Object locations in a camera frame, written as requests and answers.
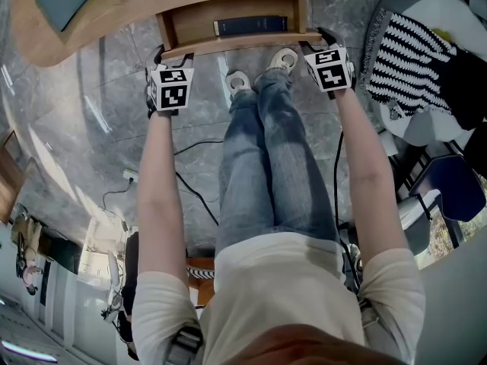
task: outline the white sneaker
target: white sneaker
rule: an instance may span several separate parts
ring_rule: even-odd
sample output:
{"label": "white sneaker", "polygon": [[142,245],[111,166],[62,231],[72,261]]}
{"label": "white sneaker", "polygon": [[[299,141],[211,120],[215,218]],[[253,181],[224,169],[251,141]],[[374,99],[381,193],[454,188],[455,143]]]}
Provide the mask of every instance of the white sneaker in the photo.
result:
{"label": "white sneaker", "polygon": [[237,70],[235,73],[228,75],[225,78],[225,82],[232,97],[235,97],[242,90],[251,89],[249,78],[245,73],[240,70]]}
{"label": "white sneaker", "polygon": [[[273,57],[272,61],[267,67],[266,71],[272,68],[283,68],[286,70],[286,73],[289,75],[289,73],[292,72],[292,69],[296,67],[298,64],[298,54],[293,49],[289,49],[288,47],[285,47],[284,49],[280,49]],[[259,77],[256,78],[254,82],[254,86],[257,85],[257,82],[259,79],[262,77],[262,75],[259,75]]]}

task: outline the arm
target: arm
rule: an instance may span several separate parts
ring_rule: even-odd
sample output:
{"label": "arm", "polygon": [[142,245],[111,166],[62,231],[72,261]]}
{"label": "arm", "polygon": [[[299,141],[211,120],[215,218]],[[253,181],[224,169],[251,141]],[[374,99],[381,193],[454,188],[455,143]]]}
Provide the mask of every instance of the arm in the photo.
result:
{"label": "arm", "polygon": [[167,114],[151,117],[138,179],[138,273],[161,271],[187,284],[183,210]]}
{"label": "arm", "polygon": [[335,92],[350,169],[350,196],[364,265],[406,248],[392,170],[379,137],[352,89]]}

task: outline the wooden desk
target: wooden desk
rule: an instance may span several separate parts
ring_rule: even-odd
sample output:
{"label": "wooden desk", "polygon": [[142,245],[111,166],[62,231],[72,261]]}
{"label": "wooden desk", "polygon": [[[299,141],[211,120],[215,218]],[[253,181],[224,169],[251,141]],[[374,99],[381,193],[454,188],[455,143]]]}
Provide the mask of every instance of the wooden desk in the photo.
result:
{"label": "wooden desk", "polygon": [[215,16],[232,6],[232,2],[225,0],[88,0],[62,33],[49,25],[37,7],[36,0],[12,0],[11,23],[20,53],[28,62],[41,67],[56,65],[101,37],[133,21],[160,13],[164,13],[158,17],[164,45],[167,46],[166,49],[172,49],[169,57],[193,51],[198,54],[237,47],[262,46],[276,42],[286,44],[296,43],[299,40],[319,39],[316,33],[306,33],[305,0],[267,0],[267,5],[264,4],[264,1],[235,0],[236,5],[230,9],[230,12],[233,17],[235,15],[249,16],[248,14],[252,12],[254,14],[258,12],[261,14],[272,14],[273,12],[289,14],[289,7],[292,7],[292,21],[288,15],[291,24],[288,33],[256,35],[251,39],[249,36],[247,38],[244,36],[240,38],[246,39],[232,40],[230,43],[223,42],[214,35],[204,39],[191,39],[201,29],[195,30],[195,33],[188,31],[189,23],[194,23],[190,18],[198,18],[199,16],[195,16],[196,12],[205,17],[207,22],[226,18]]}

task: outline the gray marble floor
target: gray marble floor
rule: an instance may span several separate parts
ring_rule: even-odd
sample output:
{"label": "gray marble floor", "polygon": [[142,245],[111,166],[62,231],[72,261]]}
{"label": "gray marble floor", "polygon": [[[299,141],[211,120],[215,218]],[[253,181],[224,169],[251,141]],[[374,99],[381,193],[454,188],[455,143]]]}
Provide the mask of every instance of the gray marble floor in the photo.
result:
{"label": "gray marble floor", "polygon": [[[329,27],[346,39],[360,65],[365,31],[380,0],[309,0],[313,26]],[[0,129],[15,127],[21,147],[37,160],[18,201],[68,238],[83,242],[105,192],[126,187],[123,170],[138,170],[148,121],[142,91],[146,60],[161,43],[155,19],[134,23],[85,47],[52,68],[28,65],[11,34],[9,0],[0,0]],[[195,58],[190,108],[173,120],[176,149],[222,139],[228,126],[220,67],[241,69],[253,80],[276,48],[235,50]],[[293,98],[307,129],[323,178],[333,193],[333,162],[340,134],[336,105],[315,87],[301,59],[293,72]],[[364,107],[374,116],[363,94]],[[218,216],[220,144],[206,144],[176,158],[177,169]],[[339,216],[351,218],[348,167],[339,165]],[[211,245],[215,225],[197,198],[180,186],[187,242]],[[136,225],[135,192],[107,196],[107,208]]]}

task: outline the clothing pile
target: clothing pile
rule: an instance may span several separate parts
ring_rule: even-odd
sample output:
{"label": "clothing pile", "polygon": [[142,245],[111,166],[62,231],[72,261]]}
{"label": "clothing pile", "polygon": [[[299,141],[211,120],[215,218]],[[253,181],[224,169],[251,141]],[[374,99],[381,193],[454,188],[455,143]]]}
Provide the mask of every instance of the clothing pile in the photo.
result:
{"label": "clothing pile", "polygon": [[475,152],[469,162],[485,176],[478,156],[487,136],[487,62],[400,14],[382,9],[373,26],[361,84],[382,105],[386,128],[418,146],[477,128],[465,158]]}

